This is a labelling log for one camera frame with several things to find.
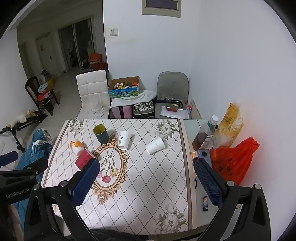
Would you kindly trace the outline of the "white paper cup with calligraphy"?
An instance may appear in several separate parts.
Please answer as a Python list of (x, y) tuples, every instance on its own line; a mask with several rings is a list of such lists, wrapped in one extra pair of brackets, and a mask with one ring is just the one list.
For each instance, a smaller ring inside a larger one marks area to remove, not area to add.
[(127, 150), (132, 134), (128, 131), (120, 131), (118, 138), (118, 148), (121, 150)]

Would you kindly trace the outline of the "dark green yellow-lined cup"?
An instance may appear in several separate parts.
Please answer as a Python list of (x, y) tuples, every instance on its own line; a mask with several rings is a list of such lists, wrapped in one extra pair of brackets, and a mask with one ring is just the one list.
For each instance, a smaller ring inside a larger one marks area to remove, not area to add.
[(107, 144), (109, 142), (109, 135), (105, 125), (96, 125), (93, 129), (93, 133), (101, 144)]

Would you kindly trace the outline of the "white paper cup lying sideways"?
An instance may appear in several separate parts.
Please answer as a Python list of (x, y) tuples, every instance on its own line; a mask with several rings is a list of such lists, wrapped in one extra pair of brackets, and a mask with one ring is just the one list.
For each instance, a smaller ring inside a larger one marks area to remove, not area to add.
[(146, 151), (152, 155), (165, 148), (165, 144), (160, 137), (155, 137), (153, 141), (145, 146)]

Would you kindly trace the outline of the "small dark lighter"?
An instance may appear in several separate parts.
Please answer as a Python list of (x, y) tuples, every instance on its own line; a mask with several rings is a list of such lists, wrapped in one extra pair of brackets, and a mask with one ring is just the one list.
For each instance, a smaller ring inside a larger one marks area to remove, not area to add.
[(202, 202), (203, 202), (203, 211), (204, 212), (208, 211), (208, 197), (203, 196), (202, 197)]

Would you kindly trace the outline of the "black tripod stand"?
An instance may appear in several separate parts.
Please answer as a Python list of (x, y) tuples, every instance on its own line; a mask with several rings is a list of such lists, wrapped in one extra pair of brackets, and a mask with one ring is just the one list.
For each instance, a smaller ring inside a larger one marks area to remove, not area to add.
[(22, 129), (30, 126), (34, 123), (41, 123), (48, 115), (42, 113), (41, 111), (35, 111), (35, 116), (30, 116), (24, 123), (17, 122), (13, 127), (6, 126), (3, 127), (0, 131), (0, 134), (5, 134), (6, 132), (10, 132), (16, 141), (16, 148), (22, 153), (26, 152), (26, 149), (22, 146), (18, 138), (16, 137), (16, 132), (21, 131)]

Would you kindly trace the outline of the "brown liquid bottle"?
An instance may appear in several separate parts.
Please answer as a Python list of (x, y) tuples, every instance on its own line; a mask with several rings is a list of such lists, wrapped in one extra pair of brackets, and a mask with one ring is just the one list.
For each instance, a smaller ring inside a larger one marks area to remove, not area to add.
[(201, 147), (205, 139), (208, 136), (213, 135), (214, 132), (215, 132), (215, 125), (211, 125), (208, 123), (204, 123), (203, 125), (201, 125), (199, 132), (197, 133), (196, 137), (192, 142), (193, 149), (197, 151)]

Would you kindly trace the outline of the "floral diamond pattern tablecloth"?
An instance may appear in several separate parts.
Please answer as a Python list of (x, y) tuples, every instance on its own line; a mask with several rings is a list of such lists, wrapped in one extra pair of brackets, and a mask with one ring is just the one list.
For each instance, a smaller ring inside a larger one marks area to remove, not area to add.
[[(93, 129), (105, 125), (109, 142)], [(127, 150), (118, 148), (120, 131), (132, 134)], [(145, 146), (160, 137), (165, 148), (150, 155)], [(78, 139), (100, 163), (100, 172), (77, 211), (89, 228), (134, 235), (161, 235), (197, 227), (195, 175), (183, 120), (68, 120), (59, 133), (42, 185), (69, 180), (77, 171), (69, 143)]]

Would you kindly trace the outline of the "white capped bottle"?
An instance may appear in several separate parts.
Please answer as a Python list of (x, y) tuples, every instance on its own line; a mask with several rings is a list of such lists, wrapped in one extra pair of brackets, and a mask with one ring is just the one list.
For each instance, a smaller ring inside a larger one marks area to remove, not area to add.
[(210, 117), (210, 120), (208, 121), (207, 125), (211, 130), (215, 130), (217, 129), (217, 123), (218, 123), (219, 119), (216, 115), (212, 115)]

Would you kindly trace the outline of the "yellow printed plastic bag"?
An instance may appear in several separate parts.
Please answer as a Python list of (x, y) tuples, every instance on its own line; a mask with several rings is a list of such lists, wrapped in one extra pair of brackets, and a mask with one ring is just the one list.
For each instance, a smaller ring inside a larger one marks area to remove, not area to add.
[(240, 106), (231, 102), (215, 131), (214, 148), (231, 147), (244, 126)]

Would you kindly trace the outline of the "pink storage box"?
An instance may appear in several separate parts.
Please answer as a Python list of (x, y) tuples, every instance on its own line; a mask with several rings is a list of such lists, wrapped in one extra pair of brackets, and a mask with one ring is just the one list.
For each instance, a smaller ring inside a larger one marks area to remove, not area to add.
[(111, 108), (114, 118), (132, 118), (132, 105)]

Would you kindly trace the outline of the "dark wooden chair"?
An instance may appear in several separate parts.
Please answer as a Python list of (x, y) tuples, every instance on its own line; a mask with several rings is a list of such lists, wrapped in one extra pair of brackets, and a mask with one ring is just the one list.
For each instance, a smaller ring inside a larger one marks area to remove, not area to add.
[(41, 85), (37, 77), (34, 76), (25, 83), (25, 90), (39, 111), (46, 111), (53, 116), (54, 106), (52, 99), (55, 100), (57, 105), (60, 104), (53, 89), (48, 89), (46, 83)]

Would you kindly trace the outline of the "black white patterned bag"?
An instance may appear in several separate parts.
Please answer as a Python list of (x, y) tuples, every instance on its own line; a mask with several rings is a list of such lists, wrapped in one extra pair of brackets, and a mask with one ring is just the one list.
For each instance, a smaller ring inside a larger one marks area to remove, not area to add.
[(148, 102), (137, 103), (132, 109), (133, 118), (154, 118), (154, 103), (152, 100)]

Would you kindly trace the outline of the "cardboard box with toys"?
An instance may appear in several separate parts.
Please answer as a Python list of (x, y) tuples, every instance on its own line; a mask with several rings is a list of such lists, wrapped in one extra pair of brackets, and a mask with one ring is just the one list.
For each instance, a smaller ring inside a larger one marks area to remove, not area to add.
[(108, 94), (110, 98), (123, 98), (139, 95), (139, 77), (118, 78), (111, 81)]

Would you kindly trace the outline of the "wall light switch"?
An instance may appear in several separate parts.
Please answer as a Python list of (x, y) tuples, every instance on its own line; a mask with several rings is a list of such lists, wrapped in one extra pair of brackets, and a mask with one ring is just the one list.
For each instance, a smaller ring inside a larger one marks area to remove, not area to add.
[(118, 28), (111, 28), (111, 29), (109, 29), (109, 31), (110, 31), (111, 37), (118, 36)]

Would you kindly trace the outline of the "wall electrical panel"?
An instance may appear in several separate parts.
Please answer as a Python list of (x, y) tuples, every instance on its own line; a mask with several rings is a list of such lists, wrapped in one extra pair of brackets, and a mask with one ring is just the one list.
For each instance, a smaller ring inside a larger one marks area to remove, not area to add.
[(182, 1), (142, 0), (142, 15), (181, 17)]

